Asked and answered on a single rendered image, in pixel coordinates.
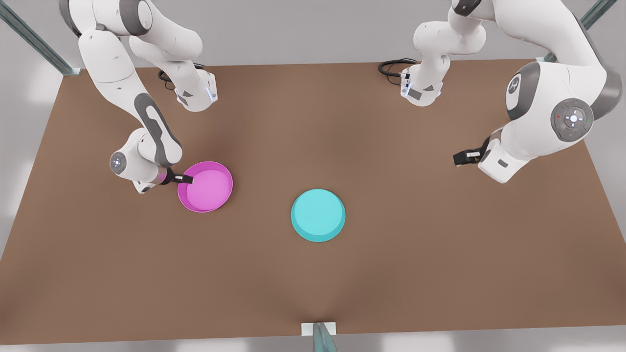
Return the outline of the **pink plate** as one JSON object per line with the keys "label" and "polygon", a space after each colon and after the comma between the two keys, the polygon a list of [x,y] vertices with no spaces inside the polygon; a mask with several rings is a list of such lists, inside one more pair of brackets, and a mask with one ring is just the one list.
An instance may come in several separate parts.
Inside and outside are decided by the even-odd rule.
{"label": "pink plate", "polygon": [[211,212],[229,199],[233,189],[233,177],[229,169],[218,162],[196,163],[184,172],[192,183],[179,183],[178,197],[181,204],[196,213]]}

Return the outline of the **blue plate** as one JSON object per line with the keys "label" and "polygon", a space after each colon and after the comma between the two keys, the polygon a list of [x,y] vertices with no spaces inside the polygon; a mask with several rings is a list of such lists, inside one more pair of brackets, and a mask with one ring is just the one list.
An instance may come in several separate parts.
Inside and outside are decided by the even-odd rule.
{"label": "blue plate", "polygon": [[329,190],[306,190],[293,202],[290,219],[301,238],[309,242],[327,242],[342,231],[346,223],[346,207]]}

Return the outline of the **silver frame post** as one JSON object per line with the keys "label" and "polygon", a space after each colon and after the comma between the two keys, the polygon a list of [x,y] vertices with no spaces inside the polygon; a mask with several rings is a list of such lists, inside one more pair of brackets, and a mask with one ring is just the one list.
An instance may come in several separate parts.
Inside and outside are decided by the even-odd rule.
{"label": "silver frame post", "polygon": [[337,334],[336,322],[302,323],[300,330],[302,336],[313,338],[313,352],[338,352],[333,340]]}
{"label": "silver frame post", "polygon": [[[585,33],[592,27],[599,18],[606,14],[611,7],[613,7],[619,0],[595,0],[593,5],[586,11],[586,13],[579,18],[581,27],[584,28]],[[537,62],[550,62],[559,63],[560,60],[554,55],[554,53],[548,52],[543,57],[535,58]]]}
{"label": "silver frame post", "polygon": [[80,75],[80,67],[71,67],[4,0],[0,0],[0,19],[63,76]]}

